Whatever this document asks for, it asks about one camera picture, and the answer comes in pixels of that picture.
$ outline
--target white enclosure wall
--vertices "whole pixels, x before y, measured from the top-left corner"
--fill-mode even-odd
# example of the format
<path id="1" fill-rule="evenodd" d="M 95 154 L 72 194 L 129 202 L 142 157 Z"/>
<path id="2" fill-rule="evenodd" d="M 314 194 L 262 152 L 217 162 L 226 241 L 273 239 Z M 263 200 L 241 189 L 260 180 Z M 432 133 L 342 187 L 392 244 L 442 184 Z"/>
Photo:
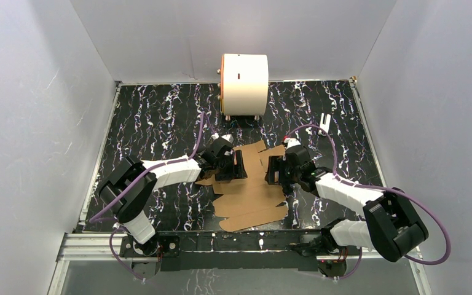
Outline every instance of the white enclosure wall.
<path id="1" fill-rule="evenodd" d="M 396 0 L 71 0 L 122 82 L 218 81 L 223 53 L 269 58 L 269 79 L 346 79 Z"/>
<path id="2" fill-rule="evenodd" d="M 399 0 L 359 76 L 388 185 L 449 229 L 452 255 L 427 267 L 433 294 L 472 294 L 472 1 Z M 436 226 L 422 246 L 436 259 Z"/>
<path id="3" fill-rule="evenodd" d="M 0 294 L 45 294 L 114 81 L 67 0 L 0 0 Z"/>

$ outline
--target cardboard sheet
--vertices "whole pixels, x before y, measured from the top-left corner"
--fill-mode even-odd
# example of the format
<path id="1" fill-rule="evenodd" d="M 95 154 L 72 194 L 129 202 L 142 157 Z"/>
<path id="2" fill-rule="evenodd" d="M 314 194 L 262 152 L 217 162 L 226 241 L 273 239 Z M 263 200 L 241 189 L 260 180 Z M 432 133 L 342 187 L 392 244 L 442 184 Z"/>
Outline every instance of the cardboard sheet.
<path id="1" fill-rule="evenodd" d="M 281 220 L 286 216 L 288 208 L 286 206 L 273 207 L 256 211 L 240 216 L 227 218 L 220 221 L 220 227 L 228 232 L 247 229 L 253 226 L 260 226 L 269 222 Z"/>
<path id="2" fill-rule="evenodd" d="M 226 194 L 214 200 L 214 214 L 218 217 L 238 216 L 266 208 L 285 201 L 281 186 L 264 184 L 248 189 L 245 194 Z"/>
<path id="3" fill-rule="evenodd" d="M 222 195 L 213 202 L 214 214 L 229 218 L 220 221 L 220 227 L 226 231 L 235 231 L 285 217 L 288 208 L 276 207 L 285 201 L 281 186 L 271 186 L 265 181 L 269 156 L 284 155 L 285 148 L 277 146 L 267 150 L 262 140 L 234 149 L 242 151 L 247 178 L 217 182 L 212 177 L 197 182 L 201 185 L 212 185 L 215 194 Z"/>

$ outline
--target purple cable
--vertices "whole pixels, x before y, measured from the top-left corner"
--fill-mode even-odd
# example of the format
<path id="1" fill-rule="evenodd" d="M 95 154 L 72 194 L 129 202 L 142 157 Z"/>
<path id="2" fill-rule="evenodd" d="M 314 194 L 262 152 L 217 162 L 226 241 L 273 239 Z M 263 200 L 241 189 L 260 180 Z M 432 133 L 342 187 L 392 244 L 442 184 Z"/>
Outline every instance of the purple cable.
<path id="1" fill-rule="evenodd" d="M 437 223 L 437 225 L 439 226 L 439 228 L 441 229 L 442 233 L 444 234 L 444 239 L 446 241 L 446 251 L 444 252 L 444 255 L 435 260 L 435 261 L 426 261 L 426 260 L 420 260 L 420 259 L 417 259 L 417 258 L 414 258 L 410 255 L 404 255 L 404 257 L 408 258 L 409 260 L 411 261 L 414 261 L 414 262 L 417 262 L 417 263 L 420 263 L 420 264 L 424 264 L 426 266 L 436 266 L 437 264 L 441 264 L 443 263 L 444 261 L 446 261 L 449 257 L 449 255 L 451 254 L 451 241 L 450 241 L 450 238 L 449 238 L 449 234 L 446 230 L 446 227 L 444 226 L 444 224 L 437 218 L 437 216 L 431 212 L 423 203 L 421 203 L 419 200 L 413 198 L 412 196 L 404 193 L 404 192 L 401 192 L 401 191 L 397 191 L 396 189 L 391 189 L 389 187 L 383 187 L 383 186 L 371 186 L 371 185 L 368 185 L 368 184 L 356 184 L 356 183 L 350 183 L 346 180 L 343 180 L 339 175 L 336 175 L 337 178 L 339 179 L 339 181 L 341 181 L 341 183 L 344 183 L 348 186 L 355 186 L 355 187 L 359 187 L 361 189 L 377 189 L 377 190 L 380 190 L 380 191 L 387 191 L 387 192 L 391 192 L 392 194 L 398 194 L 404 198 L 407 198 L 408 200 L 410 200 L 411 202 L 413 202 L 414 204 L 416 204 L 417 206 L 419 206 L 422 210 L 424 210 L 424 212 L 428 213 L 428 215 L 430 215 L 430 217 Z"/>
<path id="2" fill-rule="evenodd" d="M 422 210 L 424 210 L 424 212 L 428 213 L 428 215 L 430 215 L 430 217 L 435 221 L 435 223 L 437 223 L 437 225 L 439 226 L 439 228 L 441 229 L 442 231 L 442 234 L 444 235 L 444 239 L 446 241 L 446 251 L 444 252 L 444 255 L 435 260 L 435 261 L 426 261 L 426 260 L 420 260 L 420 259 L 417 259 L 417 258 L 413 258 L 412 256 L 410 255 L 405 255 L 404 257 L 408 258 L 408 260 L 411 260 L 411 261 L 414 261 L 416 263 L 420 263 L 420 264 L 425 264 L 425 265 L 431 265 L 431 266 L 435 266 L 437 264 L 441 264 L 443 263 L 444 261 L 446 261 L 450 254 L 451 254 L 451 241 L 450 241 L 450 238 L 449 238 L 449 234 L 446 230 L 446 227 L 444 226 L 444 224 L 439 220 L 439 218 L 433 213 L 431 212 L 431 210 L 429 210 L 423 203 L 421 203 L 419 200 L 411 197 L 410 195 L 407 195 L 405 194 L 404 192 L 401 192 L 401 191 L 397 191 L 397 190 L 394 190 L 394 189 L 391 189 L 389 187 L 383 187 L 383 186 L 370 186 L 370 185 L 366 185 L 366 184 L 356 184 L 356 183 L 351 183 L 351 182 L 348 182 L 348 181 L 345 181 L 343 180 L 338 174 L 337 174 L 337 152 L 336 152 L 336 145 L 334 144 L 334 140 L 328 135 L 328 133 L 326 131 L 324 131 L 321 127 L 317 126 L 317 125 L 314 125 L 314 124 L 306 124 L 306 125 L 301 125 L 299 126 L 298 128 L 294 129 L 293 131 L 289 132 L 287 134 L 286 137 L 290 137 L 294 132 L 298 131 L 299 129 L 302 129 L 302 128 L 308 128 L 308 127 L 313 127 L 313 128 L 316 128 L 317 130 L 320 130 L 321 132 L 323 132 L 326 137 L 328 137 L 328 140 L 330 140 L 330 144 L 332 145 L 332 154 L 334 156 L 334 167 L 332 168 L 332 172 L 333 174 L 339 179 L 339 181 L 341 183 L 344 183 L 348 186 L 355 186 L 355 187 L 359 187 L 359 188 L 362 188 L 362 189 L 377 189 L 377 190 L 381 190 L 381 191 L 387 191 L 387 192 L 391 192 L 392 194 L 397 194 L 397 195 L 400 195 L 404 198 L 407 198 L 408 200 L 410 200 L 411 202 L 413 202 L 414 204 L 416 204 L 417 206 L 419 206 Z"/>
<path id="3" fill-rule="evenodd" d="M 149 172 L 152 170 L 162 167 L 164 165 L 168 164 L 173 164 L 173 163 L 180 163 L 180 162 L 185 162 L 194 157 L 196 155 L 196 152 L 198 151 L 198 147 L 200 146 L 200 141 L 202 140 L 202 132 L 203 132 L 203 118 L 204 118 L 205 113 L 201 112 L 200 113 L 200 131 L 198 133 L 198 138 L 196 139 L 196 146 L 194 147 L 194 150 L 192 151 L 192 154 L 187 158 L 187 159 L 178 159 L 178 160 L 171 160 L 168 162 L 162 162 L 158 163 L 156 165 L 153 165 L 149 167 L 148 169 L 145 169 L 140 175 L 138 175 L 133 182 L 131 182 L 111 203 L 107 204 L 100 212 L 95 214 L 93 217 L 89 219 L 90 223 L 94 223 L 102 216 L 105 212 L 107 212 L 109 209 L 111 209 L 120 199 L 122 199 L 132 188 L 135 186 L 138 181 L 140 181 L 142 178 L 144 178 Z"/>
<path id="4" fill-rule="evenodd" d="M 115 252 L 115 249 L 113 249 L 113 236 L 118 233 L 119 231 L 124 231 L 123 228 L 119 227 L 117 229 L 115 229 L 111 235 L 109 236 L 109 249 L 111 250 L 111 253 L 113 254 L 113 256 L 115 257 L 115 259 L 120 263 L 122 264 L 122 267 L 124 267 L 128 272 L 130 272 L 132 275 L 135 276 L 135 278 L 141 280 L 142 282 L 144 282 L 146 280 L 146 278 L 142 277 L 141 275 L 139 275 L 138 273 L 136 273 L 134 270 L 131 269 L 131 267 L 129 267 L 128 265 L 126 265 L 122 260 L 121 258 L 119 257 L 119 255 Z"/>
<path id="5" fill-rule="evenodd" d="M 211 134 L 215 134 L 215 130 L 213 128 L 213 125 L 211 124 L 211 120 L 209 117 L 207 117 L 207 126 L 209 127 L 209 130 L 211 130 Z"/>
<path id="6" fill-rule="evenodd" d="M 103 222 L 103 221 L 114 221 L 117 222 L 118 220 L 115 217 L 103 217 L 95 219 L 95 222 Z"/>
<path id="7" fill-rule="evenodd" d="M 353 266 L 352 270 L 347 273 L 346 275 L 339 277 L 340 280 L 344 280 L 348 278 L 349 276 L 353 275 L 353 273 L 359 268 L 359 263 L 361 263 L 361 259 L 363 258 L 363 249 L 359 248 L 359 258 L 357 259 L 357 262 Z"/>

